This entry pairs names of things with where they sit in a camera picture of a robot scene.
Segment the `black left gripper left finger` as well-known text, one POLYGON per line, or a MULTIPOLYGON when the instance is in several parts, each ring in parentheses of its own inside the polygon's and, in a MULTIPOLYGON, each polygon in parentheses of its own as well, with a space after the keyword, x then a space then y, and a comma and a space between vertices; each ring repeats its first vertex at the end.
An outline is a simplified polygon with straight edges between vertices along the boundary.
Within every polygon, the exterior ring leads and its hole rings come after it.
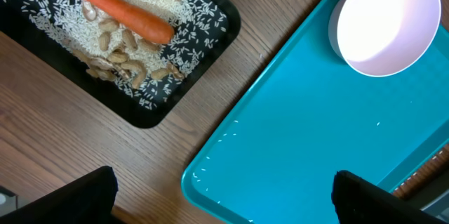
POLYGON ((112 214, 119 191, 114 170, 102 166, 1 217, 3 224, 118 224, 112 214))

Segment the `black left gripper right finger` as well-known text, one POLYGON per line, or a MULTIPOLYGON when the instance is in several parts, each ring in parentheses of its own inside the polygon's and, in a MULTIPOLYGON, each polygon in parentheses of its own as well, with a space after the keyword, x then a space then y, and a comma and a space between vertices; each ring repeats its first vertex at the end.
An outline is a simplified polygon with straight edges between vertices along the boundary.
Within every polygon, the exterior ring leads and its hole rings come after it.
POLYGON ((444 224, 349 171, 338 171, 331 193, 340 224, 444 224))

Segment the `pink bowl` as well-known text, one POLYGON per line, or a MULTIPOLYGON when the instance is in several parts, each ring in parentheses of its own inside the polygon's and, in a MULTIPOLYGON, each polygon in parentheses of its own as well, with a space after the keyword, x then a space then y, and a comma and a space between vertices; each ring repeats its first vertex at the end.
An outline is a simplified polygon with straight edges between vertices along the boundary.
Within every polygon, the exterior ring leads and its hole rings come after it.
POLYGON ((441 15, 441 0, 339 0, 328 24, 330 45, 356 72, 388 77, 423 56, 441 15))

